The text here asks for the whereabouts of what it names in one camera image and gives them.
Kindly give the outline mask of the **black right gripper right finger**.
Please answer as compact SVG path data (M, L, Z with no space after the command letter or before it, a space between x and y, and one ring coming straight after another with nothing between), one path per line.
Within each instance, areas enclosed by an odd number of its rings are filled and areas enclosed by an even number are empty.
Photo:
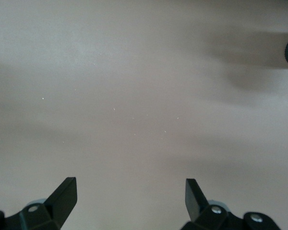
M195 179L186 179L185 205L190 217L183 230L278 230L269 216L247 212L238 218L222 202L208 201Z

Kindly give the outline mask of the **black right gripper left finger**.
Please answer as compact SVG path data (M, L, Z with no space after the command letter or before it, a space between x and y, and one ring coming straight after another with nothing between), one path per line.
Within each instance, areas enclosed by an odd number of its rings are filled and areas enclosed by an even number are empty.
M60 230L76 203L76 178L67 177L43 202L31 202L9 217L0 210L0 230Z

